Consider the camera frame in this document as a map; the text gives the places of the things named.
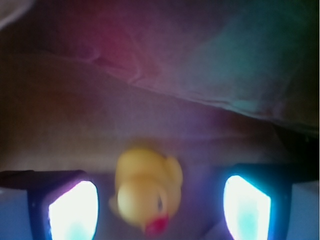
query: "duck body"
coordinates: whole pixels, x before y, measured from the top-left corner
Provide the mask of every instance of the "duck body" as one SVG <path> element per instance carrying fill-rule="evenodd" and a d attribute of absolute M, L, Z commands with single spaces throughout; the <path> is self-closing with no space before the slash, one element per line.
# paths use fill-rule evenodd
<path fill-rule="evenodd" d="M 146 235 L 158 235 L 179 209 L 183 172 L 174 157 L 144 148 L 124 152 L 115 171 L 112 211 Z"/>

